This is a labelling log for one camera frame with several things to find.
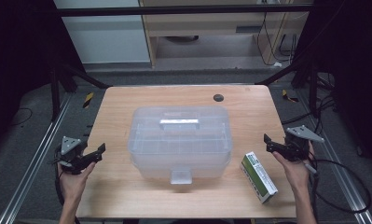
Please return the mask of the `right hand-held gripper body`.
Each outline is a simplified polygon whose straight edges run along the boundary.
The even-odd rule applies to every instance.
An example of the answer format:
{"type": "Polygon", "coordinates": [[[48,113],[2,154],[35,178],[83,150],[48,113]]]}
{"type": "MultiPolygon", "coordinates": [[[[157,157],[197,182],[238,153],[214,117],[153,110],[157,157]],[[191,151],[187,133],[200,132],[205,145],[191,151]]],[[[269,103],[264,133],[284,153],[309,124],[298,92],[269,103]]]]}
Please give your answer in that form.
{"type": "Polygon", "coordinates": [[[310,153],[309,141],[323,143],[324,139],[305,125],[287,128],[284,137],[288,152],[286,159],[289,161],[306,160],[310,153]]]}

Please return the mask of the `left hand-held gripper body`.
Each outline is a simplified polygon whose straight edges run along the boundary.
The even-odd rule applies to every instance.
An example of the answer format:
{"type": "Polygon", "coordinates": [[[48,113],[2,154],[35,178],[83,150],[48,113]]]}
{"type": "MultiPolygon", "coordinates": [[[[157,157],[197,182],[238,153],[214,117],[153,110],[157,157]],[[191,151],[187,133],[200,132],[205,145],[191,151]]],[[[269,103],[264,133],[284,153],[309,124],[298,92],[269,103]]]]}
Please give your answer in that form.
{"type": "Polygon", "coordinates": [[[64,136],[55,149],[54,161],[58,162],[65,172],[79,175],[83,168],[81,162],[87,143],[81,139],[64,136]]]}

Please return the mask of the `green and white medicine box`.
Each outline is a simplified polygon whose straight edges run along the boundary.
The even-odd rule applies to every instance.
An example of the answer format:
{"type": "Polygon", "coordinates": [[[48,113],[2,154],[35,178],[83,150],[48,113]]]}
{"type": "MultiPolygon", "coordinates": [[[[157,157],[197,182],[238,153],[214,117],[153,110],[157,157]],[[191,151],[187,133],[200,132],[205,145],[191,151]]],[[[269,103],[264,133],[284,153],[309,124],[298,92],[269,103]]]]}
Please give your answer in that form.
{"type": "Polygon", "coordinates": [[[241,161],[241,169],[261,203],[267,203],[278,192],[278,189],[254,152],[244,155],[241,161]]]}

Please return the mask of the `clear plastic storage box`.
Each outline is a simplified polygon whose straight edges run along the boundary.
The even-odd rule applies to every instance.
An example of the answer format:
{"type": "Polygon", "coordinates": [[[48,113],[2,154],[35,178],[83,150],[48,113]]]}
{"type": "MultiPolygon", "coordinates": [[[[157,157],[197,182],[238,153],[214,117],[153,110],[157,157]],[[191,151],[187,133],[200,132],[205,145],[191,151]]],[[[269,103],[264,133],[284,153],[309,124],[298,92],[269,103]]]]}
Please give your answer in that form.
{"type": "Polygon", "coordinates": [[[139,107],[128,151],[145,178],[168,179],[173,185],[217,178],[231,160],[228,112],[220,105],[139,107]]]}

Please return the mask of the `person's left hand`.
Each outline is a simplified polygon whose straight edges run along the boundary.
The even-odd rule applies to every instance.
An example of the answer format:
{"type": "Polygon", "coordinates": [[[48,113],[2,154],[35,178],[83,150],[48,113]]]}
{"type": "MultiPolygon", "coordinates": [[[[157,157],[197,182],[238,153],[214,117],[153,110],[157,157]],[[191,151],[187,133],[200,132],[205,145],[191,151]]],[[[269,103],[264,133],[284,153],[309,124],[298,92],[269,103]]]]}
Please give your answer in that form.
{"type": "Polygon", "coordinates": [[[92,162],[86,169],[84,169],[78,175],[72,175],[66,173],[59,165],[58,169],[60,172],[60,186],[62,190],[62,196],[66,203],[79,202],[81,200],[83,191],[86,187],[89,175],[95,168],[95,162],[92,162]]]}

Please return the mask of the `person's right hand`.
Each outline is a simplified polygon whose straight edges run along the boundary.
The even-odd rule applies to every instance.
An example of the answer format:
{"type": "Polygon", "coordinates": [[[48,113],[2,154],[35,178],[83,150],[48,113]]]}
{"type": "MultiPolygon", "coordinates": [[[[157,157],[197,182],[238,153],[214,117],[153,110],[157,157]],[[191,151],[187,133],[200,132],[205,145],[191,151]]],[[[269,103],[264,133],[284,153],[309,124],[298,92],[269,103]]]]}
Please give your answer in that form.
{"type": "Polygon", "coordinates": [[[279,152],[274,151],[273,157],[282,165],[287,180],[293,192],[309,191],[309,160],[288,161],[279,152]]]}

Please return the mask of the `yellow and black tape strip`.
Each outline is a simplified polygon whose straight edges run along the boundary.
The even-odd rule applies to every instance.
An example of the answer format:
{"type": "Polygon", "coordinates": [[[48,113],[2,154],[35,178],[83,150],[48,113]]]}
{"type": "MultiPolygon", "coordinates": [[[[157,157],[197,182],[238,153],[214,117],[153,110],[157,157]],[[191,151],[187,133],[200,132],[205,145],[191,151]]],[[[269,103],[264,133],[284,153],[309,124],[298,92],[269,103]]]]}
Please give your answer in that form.
{"type": "Polygon", "coordinates": [[[89,92],[87,95],[86,95],[86,98],[84,100],[84,103],[82,105],[83,108],[87,108],[89,105],[90,105],[90,102],[91,102],[91,99],[93,97],[93,92],[89,92]]]}
{"type": "Polygon", "coordinates": [[[296,97],[290,97],[287,90],[282,90],[282,98],[293,103],[299,102],[296,97]]]}

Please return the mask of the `black metal stand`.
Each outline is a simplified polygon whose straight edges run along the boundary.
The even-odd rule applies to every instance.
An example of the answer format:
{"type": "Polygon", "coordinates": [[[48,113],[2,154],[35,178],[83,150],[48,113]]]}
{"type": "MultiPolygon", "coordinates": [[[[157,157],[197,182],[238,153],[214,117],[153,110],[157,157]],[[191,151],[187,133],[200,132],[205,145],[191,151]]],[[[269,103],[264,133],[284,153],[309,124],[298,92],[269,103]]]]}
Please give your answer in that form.
{"type": "Polygon", "coordinates": [[[49,71],[52,102],[52,121],[54,121],[61,112],[59,85],[62,85],[66,92],[75,92],[77,90],[77,85],[73,79],[73,76],[80,77],[81,79],[87,81],[89,84],[99,89],[109,88],[108,84],[90,77],[85,71],[81,71],[80,69],[77,69],[69,64],[59,64],[54,66],[49,71]]]}
{"type": "Polygon", "coordinates": [[[317,110],[317,66],[312,53],[302,52],[294,58],[293,62],[262,81],[256,82],[256,85],[268,86],[274,81],[288,75],[291,72],[296,72],[291,81],[294,88],[301,88],[306,83],[309,83],[309,109],[314,117],[318,116],[317,110]]]}

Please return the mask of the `white cabinet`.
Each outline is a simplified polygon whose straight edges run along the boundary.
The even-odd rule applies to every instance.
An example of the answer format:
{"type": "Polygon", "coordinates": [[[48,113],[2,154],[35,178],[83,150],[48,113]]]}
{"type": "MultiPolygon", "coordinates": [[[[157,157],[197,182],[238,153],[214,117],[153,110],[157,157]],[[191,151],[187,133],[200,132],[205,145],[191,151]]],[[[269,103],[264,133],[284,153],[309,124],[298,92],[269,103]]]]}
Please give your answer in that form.
{"type": "MultiPolygon", "coordinates": [[[[138,0],[54,0],[57,9],[138,7],[138,0]]],[[[149,63],[140,16],[63,17],[83,64],[149,63]]]]}

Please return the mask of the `light wooden shelf unit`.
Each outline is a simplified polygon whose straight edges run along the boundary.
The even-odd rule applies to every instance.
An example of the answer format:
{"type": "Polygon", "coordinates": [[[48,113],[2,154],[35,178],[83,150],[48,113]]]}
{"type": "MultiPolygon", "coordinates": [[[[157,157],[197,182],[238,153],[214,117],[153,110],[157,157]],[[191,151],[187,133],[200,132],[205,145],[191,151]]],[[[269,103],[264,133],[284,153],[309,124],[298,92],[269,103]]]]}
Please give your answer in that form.
{"type": "MultiPolygon", "coordinates": [[[[312,0],[138,0],[142,7],[287,5],[312,0]]],[[[280,60],[277,51],[286,35],[300,35],[309,16],[301,12],[256,12],[144,15],[149,37],[192,35],[253,35],[263,62],[280,60]]]]}

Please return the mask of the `black horizontal metal bar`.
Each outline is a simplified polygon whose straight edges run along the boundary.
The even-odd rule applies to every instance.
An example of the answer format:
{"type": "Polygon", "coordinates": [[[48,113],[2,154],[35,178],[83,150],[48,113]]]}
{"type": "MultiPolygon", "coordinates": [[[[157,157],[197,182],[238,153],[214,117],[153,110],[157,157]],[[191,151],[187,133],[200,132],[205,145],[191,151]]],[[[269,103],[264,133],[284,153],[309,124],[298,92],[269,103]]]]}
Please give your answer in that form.
{"type": "Polygon", "coordinates": [[[167,6],[167,7],[105,7],[57,9],[61,17],[83,16],[130,16],[130,15],[176,15],[214,13],[256,13],[256,12],[301,12],[311,11],[314,4],[287,5],[227,5],[227,6],[167,6]]]}

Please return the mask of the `aluminium floor rail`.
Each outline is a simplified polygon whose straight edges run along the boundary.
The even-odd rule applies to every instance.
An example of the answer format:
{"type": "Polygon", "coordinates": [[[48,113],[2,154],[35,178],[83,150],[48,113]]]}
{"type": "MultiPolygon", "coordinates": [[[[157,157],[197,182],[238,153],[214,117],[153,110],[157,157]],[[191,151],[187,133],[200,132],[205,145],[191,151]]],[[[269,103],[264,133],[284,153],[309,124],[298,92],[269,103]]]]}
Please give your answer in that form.
{"type": "Polygon", "coordinates": [[[57,118],[49,124],[48,129],[46,130],[44,137],[42,138],[31,162],[29,163],[29,166],[26,169],[20,184],[17,186],[13,196],[11,197],[11,200],[0,216],[0,224],[13,224],[32,184],[34,183],[34,179],[48,153],[52,141],[62,124],[63,118],[68,110],[72,98],[72,93],[66,93],[63,96],[63,100],[60,105],[60,112],[57,118]]]}
{"type": "Polygon", "coordinates": [[[332,102],[332,99],[328,99],[327,102],[324,99],[318,101],[318,118],[310,117],[309,121],[311,128],[324,139],[323,143],[318,144],[322,148],[324,158],[318,158],[316,163],[328,165],[331,168],[332,174],[346,199],[347,206],[342,207],[337,203],[331,202],[324,195],[317,195],[317,197],[332,209],[354,215],[359,224],[372,224],[372,215],[369,212],[372,198],[369,189],[359,175],[350,167],[341,163],[321,123],[321,107],[329,105],[332,102]]]}

